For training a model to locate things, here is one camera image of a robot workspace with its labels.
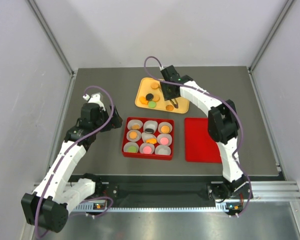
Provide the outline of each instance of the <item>wall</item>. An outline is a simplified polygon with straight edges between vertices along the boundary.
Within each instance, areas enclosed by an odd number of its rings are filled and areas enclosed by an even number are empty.
[[[69,79],[26,1],[0,1],[0,240],[20,237]]]
[[[282,163],[300,188],[300,0],[254,71]]]
[[[74,69],[247,66],[285,1],[36,0]]]

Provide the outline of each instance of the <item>metal floor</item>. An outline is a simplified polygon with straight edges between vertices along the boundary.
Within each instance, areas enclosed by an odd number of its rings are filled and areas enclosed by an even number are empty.
[[[149,68],[160,76],[159,68]],[[276,161],[259,110],[257,99],[244,66],[227,67],[177,67],[181,75],[191,76],[202,88],[225,100],[235,102],[237,112],[244,126],[244,142],[239,151],[243,168],[253,176],[277,176]],[[142,67],[131,68],[80,68],[74,83],[69,107],[63,122],[61,142],[66,131],[76,124],[80,116],[84,89],[98,85],[106,89],[113,98],[119,114],[127,117],[149,117],[173,119],[174,155],[171,161],[124,157],[121,153],[124,129],[113,129],[97,135],[84,158],[73,174],[99,175],[174,175],[215,176],[222,175],[222,165],[185,161],[184,120],[187,117],[206,117],[196,106],[190,104],[186,114],[154,111],[135,106],[135,98],[142,78],[147,77]]]
[[[44,239],[300,240],[300,235],[288,202],[252,202],[240,218],[212,212],[110,212],[94,220],[79,215]]]

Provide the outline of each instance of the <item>red tray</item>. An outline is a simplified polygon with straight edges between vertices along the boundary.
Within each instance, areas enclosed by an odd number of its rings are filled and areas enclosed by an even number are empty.
[[[186,117],[184,138],[187,162],[222,163],[219,148],[209,136],[207,118]]]
[[[144,153],[140,153],[140,152],[137,152],[137,153],[132,153],[132,152],[124,152],[124,146],[126,143],[129,142],[129,140],[127,139],[127,133],[129,131],[128,129],[128,122],[130,120],[140,120],[143,124],[145,124],[146,121],[148,120],[152,120],[152,121],[157,121],[158,125],[162,122],[167,122],[167,123],[170,123],[172,125],[172,131],[169,133],[172,137],[172,143],[171,145],[169,146],[169,148],[171,149],[171,154],[169,156],[167,155],[157,155],[155,153],[153,154],[144,154]],[[142,128],[139,130],[141,133],[144,132],[144,127],[142,126]],[[162,118],[147,118],[147,117],[128,117],[126,119],[126,122],[125,122],[125,126],[124,126],[124,134],[123,134],[123,141],[122,141],[122,148],[121,148],[121,151],[122,151],[122,155],[127,157],[127,158],[138,158],[138,159],[156,159],[156,160],[171,160],[173,155],[174,155],[174,136],[175,136],[175,122],[171,119],[162,119]],[[159,135],[159,131],[158,129],[155,131],[155,133],[153,135],[155,135],[156,137]],[[142,139],[140,139],[139,141],[136,142],[138,144],[138,146],[140,147],[141,144],[143,144],[143,141]]]

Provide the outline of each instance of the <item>red mat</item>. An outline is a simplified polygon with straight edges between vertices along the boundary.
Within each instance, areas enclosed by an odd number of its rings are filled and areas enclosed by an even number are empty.
[[[187,162],[222,163],[219,148],[209,136],[207,118],[186,117],[184,131]]]

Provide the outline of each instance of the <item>yellow tray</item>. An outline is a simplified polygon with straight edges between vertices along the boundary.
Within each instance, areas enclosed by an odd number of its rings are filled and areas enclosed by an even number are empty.
[[[152,110],[159,110],[159,111],[165,111],[165,112],[171,112],[171,113],[177,113],[177,114],[185,114],[189,110],[189,101],[183,97],[178,97],[176,100],[178,102],[178,108],[173,108],[172,111],[166,110],[167,105],[172,105],[170,101],[165,101],[164,95],[162,93],[161,88],[158,89],[152,89],[151,83],[156,82],[159,83],[159,81],[154,80],[150,77],[145,77],[141,80],[140,86],[138,89],[138,93],[135,97],[135,105],[139,108],[144,109],[152,109]],[[146,97],[147,94],[158,94],[160,96],[160,100],[156,102],[156,107],[151,108],[148,107],[148,105],[142,104],[139,100],[140,97]]]

